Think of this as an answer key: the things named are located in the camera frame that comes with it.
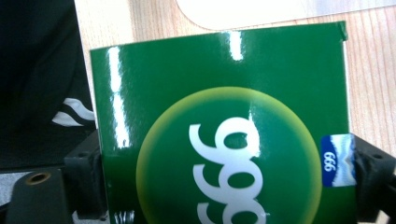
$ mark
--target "green box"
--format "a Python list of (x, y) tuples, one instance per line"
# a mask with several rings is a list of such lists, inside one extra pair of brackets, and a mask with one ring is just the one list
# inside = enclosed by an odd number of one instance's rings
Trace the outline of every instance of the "green box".
[(346, 40), (333, 22), (92, 50), (111, 222), (356, 223), (319, 156), (349, 133)]

